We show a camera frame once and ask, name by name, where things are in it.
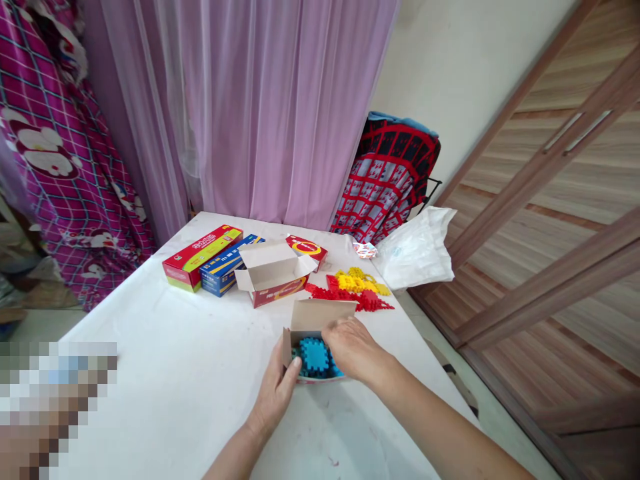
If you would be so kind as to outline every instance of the hand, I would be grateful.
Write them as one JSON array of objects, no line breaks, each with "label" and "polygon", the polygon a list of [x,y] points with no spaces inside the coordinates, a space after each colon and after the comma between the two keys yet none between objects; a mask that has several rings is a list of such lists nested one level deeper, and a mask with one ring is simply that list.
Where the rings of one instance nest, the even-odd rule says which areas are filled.
[{"label": "hand", "polygon": [[295,380],[302,368],[302,360],[296,357],[283,375],[281,352],[282,337],[271,352],[258,398],[246,422],[248,428],[256,435],[271,436],[278,426],[287,411]]},{"label": "hand", "polygon": [[338,368],[346,376],[364,383],[368,383],[378,373],[381,362],[390,357],[355,317],[328,324],[322,330],[322,338]]}]

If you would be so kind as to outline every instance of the red and black cloth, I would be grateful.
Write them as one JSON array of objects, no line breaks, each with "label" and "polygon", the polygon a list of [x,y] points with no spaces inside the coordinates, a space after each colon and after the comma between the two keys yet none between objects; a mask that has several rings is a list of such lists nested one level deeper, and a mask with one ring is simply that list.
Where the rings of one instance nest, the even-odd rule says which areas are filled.
[{"label": "red and black cloth", "polygon": [[440,141],[386,119],[367,120],[331,231],[374,245],[424,202]]}]

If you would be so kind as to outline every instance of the left hand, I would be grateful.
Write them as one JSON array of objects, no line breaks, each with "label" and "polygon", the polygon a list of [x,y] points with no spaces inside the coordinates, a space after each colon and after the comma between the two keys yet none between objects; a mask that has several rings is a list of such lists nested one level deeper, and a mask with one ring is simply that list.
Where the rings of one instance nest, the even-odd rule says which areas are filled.
[{"label": "left hand", "polygon": [[249,414],[246,425],[256,435],[271,435],[285,416],[295,380],[302,368],[302,359],[296,357],[283,375],[282,337],[278,340],[267,365],[265,376],[253,410]]}]

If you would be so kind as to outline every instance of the red toy block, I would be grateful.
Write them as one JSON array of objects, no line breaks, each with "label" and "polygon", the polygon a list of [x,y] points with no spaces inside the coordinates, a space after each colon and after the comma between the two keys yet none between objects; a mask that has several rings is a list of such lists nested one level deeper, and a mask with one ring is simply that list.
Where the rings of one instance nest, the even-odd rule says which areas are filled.
[{"label": "red toy block", "polygon": [[375,292],[371,290],[364,290],[364,292],[362,292],[361,294],[357,294],[340,289],[336,289],[335,291],[326,290],[310,283],[307,283],[305,289],[311,294],[313,298],[316,299],[356,301],[358,302],[358,305],[355,308],[356,311],[365,310],[373,312],[376,310],[395,309],[388,303],[380,300]]},{"label": "red toy block", "polygon": [[332,292],[340,290],[338,288],[338,279],[334,275],[327,275],[327,284]]}]

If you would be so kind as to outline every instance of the blue box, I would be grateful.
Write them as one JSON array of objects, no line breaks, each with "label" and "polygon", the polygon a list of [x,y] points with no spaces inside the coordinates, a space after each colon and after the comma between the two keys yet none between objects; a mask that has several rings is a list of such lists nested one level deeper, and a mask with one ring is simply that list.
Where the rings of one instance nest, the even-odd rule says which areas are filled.
[{"label": "blue box", "polygon": [[222,297],[235,284],[235,270],[245,268],[238,248],[242,245],[264,241],[264,238],[257,235],[248,235],[244,240],[236,243],[233,248],[224,250],[220,255],[206,262],[200,267],[203,290],[216,297]]}]

